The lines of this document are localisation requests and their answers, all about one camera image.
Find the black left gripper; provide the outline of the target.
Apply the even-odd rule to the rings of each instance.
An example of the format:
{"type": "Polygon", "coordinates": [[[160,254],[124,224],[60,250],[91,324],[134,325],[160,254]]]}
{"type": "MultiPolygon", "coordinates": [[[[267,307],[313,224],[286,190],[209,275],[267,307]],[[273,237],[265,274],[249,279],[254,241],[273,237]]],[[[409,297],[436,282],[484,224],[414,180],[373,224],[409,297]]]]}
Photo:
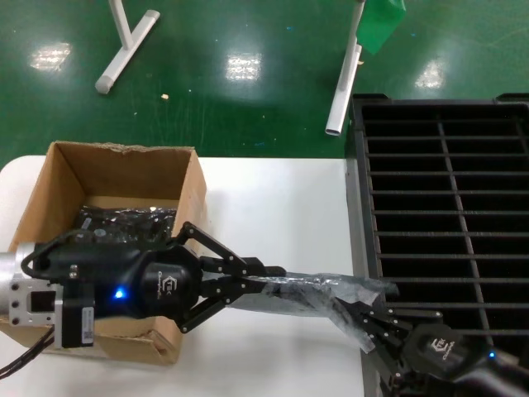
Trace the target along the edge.
{"type": "Polygon", "coordinates": [[[62,286],[67,303],[93,308],[96,319],[165,316],[179,321],[183,334],[265,288],[265,281],[238,277],[286,276],[283,267],[240,257],[191,222],[183,224],[177,240],[165,242],[38,244],[31,263],[31,276],[62,286]],[[184,245],[189,239],[218,258],[198,258],[184,245]],[[237,277],[201,283],[201,269],[237,277]]]}

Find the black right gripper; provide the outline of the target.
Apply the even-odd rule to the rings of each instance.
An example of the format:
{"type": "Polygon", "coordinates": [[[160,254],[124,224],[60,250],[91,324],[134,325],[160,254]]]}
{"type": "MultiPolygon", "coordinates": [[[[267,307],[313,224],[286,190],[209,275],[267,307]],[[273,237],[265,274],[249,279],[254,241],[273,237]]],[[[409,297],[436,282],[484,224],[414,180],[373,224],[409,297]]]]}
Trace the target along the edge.
{"type": "Polygon", "coordinates": [[[438,311],[363,302],[345,302],[345,308],[374,344],[367,357],[382,396],[528,395],[528,369],[496,347],[445,324],[423,324],[442,323],[438,311]]]}

